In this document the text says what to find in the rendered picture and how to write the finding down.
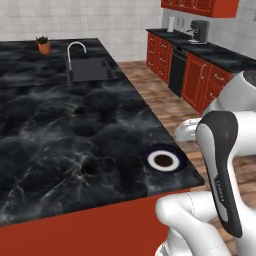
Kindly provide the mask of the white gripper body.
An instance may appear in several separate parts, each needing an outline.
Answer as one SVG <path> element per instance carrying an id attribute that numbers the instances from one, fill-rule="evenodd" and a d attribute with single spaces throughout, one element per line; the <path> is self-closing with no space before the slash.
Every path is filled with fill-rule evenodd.
<path id="1" fill-rule="evenodd" d="M 200 118 L 187 119 L 183 121 L 175 130 L 176 139 L 179 142 L 194 141 L 196 139 L 196 128 Z"/>

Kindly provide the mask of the dark blue white-ringed plate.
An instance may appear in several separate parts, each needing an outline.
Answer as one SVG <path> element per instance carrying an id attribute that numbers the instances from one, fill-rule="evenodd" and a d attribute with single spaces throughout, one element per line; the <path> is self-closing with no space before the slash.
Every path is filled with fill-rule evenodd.
<path id="1" fill-rule="evenodd" d="M 149 146 L 142 159 L 149 168 L 163 173 L 179 172 L 188 164 L 186 154 L 177 146 L 168 144 Z"/>

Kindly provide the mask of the red base cupboards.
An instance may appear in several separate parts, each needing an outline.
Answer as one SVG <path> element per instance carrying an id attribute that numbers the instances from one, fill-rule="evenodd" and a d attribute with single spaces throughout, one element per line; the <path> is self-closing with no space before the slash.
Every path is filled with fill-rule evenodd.
<path id="1" fill-rule="evenodd" d="M 169 82 L 171 57 L 171 43 L 153 33 L 148 33 L 146 65 L 165 83 Z"/>
<path id="2" fill-rule="evenodd" d="M 183 79 L 182 98 L 196 110 L 198 116 L 201 116 L 233 76 L 233 73 L 189 53 Z"/>

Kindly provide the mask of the black dishwasher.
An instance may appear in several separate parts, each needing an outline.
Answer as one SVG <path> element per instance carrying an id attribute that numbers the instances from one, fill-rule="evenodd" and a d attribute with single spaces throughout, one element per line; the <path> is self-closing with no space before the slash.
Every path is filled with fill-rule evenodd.
<path id="1" fill-rule="evenodd" d="M 172 59 L 169 75 L 169 89 L 181 97 L 187 51 L 179 46 L 172 47 Z"/>

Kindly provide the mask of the grey coffee machine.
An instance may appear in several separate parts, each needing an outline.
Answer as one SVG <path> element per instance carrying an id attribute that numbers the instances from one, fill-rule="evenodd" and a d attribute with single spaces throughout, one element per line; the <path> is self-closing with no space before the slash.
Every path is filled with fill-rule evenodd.
<path id="1" fill-rule="evenodd" d="M 192 38 L 188 40 L 190 44 L 206 44 L 208 37 L 209 22 L 205 20 L 192 20 L 190 31 Z"/>

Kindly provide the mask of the white paper towel roll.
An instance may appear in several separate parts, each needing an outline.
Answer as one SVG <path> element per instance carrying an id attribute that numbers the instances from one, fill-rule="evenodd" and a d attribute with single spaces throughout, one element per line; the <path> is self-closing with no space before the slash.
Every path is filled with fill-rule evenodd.
<path id="1" fill-rule="evenodd" d="M 175 17 L 169 16 L 168 17 L 168 26 L 167 26 L 167 32 L 172 33 L 174 31 L 175 26 Z"/>

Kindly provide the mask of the black sink basin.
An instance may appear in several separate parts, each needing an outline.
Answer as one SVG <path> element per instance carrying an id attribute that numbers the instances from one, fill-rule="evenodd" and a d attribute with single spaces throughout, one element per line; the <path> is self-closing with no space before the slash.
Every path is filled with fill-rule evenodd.
<path id="1" fill-rule="evenodd" d="M 117 79 L 105 58 L 72 59 L 66 61 L 67 80 L 71 83 Z"/>

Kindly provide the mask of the silver curved tap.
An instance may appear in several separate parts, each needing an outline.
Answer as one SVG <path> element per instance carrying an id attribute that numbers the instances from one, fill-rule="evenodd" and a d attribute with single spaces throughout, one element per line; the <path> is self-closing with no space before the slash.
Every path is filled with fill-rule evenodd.
<path id="1" fill-rule="evenodd" d="M 87 53 L 86 46 L 85 46 L 82 42 L 80 42 L 80 41 L 74 41 L 74 42 L 70 43 L 70 44 L 67 46 L 67 57 L 68 57 L 68 67 L 69 67 L 69 71 L 72 71 L 70 49 L 71 49 L 71 47 L 72 47 L 73 45 L 80 45 L 80 46 L 83 48 L 84 54 Z"/>

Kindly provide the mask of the red island cabinet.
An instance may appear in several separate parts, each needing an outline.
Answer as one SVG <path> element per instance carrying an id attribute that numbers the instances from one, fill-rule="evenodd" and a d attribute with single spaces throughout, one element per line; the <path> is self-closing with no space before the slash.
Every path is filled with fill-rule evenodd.
<path id="1" fill-rule="evenodd" d="M 157 195 L 0 228 L 0 256 L 154 256 Z"/>

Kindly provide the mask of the potted plant in orange pot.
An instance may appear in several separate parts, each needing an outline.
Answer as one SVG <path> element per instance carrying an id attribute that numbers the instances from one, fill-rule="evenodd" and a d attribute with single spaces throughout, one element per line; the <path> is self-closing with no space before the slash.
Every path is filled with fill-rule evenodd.
<path id="1" fill-rule="evenodd" d="M 51 51 L 51 43 L 46 36 L 41 36 L 36 39 L 39 52 L 42 55 L 48 55 Z"/>

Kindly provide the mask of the red wall cupboards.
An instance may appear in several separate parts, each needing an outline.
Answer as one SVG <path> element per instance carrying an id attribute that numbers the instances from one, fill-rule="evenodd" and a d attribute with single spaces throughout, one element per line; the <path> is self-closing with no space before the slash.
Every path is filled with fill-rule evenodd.
<path id="1" fill-rule="evenodd" d="M 210 18 L 235 18 L 240 0 L 161 0 L 161 7 Z"/>

